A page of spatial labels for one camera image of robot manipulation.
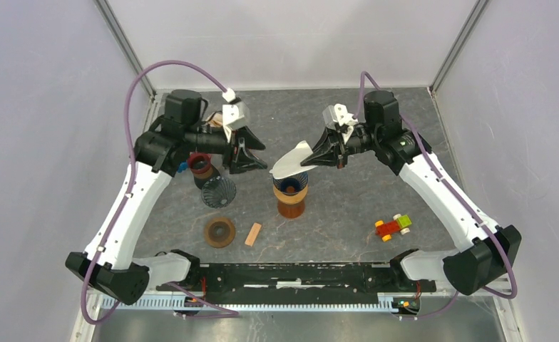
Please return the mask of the blue glass dripper cone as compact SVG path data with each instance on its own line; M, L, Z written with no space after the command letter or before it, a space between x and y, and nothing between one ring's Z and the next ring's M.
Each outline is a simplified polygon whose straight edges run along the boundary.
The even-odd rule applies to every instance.
M301 172L282 179L273 179L274 187L285 195L295 195L301 192L309 182L307 172Z

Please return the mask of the dark red cup carafe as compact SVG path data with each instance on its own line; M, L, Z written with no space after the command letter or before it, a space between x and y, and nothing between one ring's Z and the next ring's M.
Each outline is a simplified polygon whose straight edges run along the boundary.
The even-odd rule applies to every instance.
M218 169L212 164L209 154L194 152L187 159L187 164L193 175L195 186L200 190L208 180L220 176Z

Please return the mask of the amber glass carafe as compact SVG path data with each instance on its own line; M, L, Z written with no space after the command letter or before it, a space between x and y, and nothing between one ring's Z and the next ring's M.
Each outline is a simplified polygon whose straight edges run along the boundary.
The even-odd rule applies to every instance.
M277 203L278 213L287 219L295 219L301 216L305 211L305 208L305 201L296 204L285 204L283 202Z

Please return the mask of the white paper coffee filter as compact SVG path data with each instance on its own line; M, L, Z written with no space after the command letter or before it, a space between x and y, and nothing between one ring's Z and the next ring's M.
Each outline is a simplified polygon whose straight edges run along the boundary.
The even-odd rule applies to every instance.
M278 180L297 175L302 172L307 172L316 168L313 166L301 166L304 161L313 153L308 142L303 140L299 142L295 148L283 155L270 170L270 174Z

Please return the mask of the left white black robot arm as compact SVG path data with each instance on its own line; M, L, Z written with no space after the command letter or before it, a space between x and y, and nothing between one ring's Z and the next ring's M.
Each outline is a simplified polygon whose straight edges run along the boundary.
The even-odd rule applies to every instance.
M66 267L89 287L132 305L148 289L171 281L188 291L200 284L201 271L182 254L141 259L133 254L154 204L191 155L219 155L231 174L267 168L253 153L265 145L247 126L246 104L232 89L222 97L222 126L209 128L201 93L167 94L163 113L135 141L123 185L97 235L66 259Z

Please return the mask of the orange coffee filter box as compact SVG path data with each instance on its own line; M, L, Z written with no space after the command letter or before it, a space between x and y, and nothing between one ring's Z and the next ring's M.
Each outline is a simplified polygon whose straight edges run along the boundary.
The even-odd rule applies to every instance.
M223 126L222 113L221 112L212 113L207 119L207 124L210 127L221 128Z

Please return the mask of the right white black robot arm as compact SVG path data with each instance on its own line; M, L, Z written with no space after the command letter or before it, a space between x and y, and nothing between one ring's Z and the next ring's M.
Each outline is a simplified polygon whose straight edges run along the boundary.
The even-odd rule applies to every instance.
M405 254L389 271L399 291L417 280L447 281L458 293L479 290L512 299L518 293L513 264L522 236L513 225L489 217L444 170L431 146L399 109L394 94L374 90L361 98L364 122L345 105L327 106L324 132L303 159L303 166L342 168L351 155L368 151L408 184L429 206L449 233L451 251Z

